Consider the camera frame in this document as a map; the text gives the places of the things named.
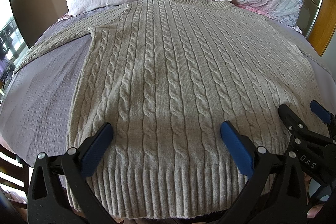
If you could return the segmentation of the person's right hand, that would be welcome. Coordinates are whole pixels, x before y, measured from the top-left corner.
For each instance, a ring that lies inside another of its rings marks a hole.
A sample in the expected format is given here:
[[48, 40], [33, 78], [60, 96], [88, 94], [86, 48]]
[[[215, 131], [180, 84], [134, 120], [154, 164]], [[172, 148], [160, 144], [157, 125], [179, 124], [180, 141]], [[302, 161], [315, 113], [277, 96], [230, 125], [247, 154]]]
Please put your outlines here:
[[[307, 203], [310, 202], [310, 198], [313, 194], [315, 194], [316, 190], [319, 188], [319, 184], [316, 182], [311, 182], [313, 179], [305, 173], [304, 183], [306, 189], [306, 201]], [[323, 208], [324, 203], [314, 205], [312, 208], [309, 209], [307, 212], [308, 218], [314, 218], [318, 212]]]

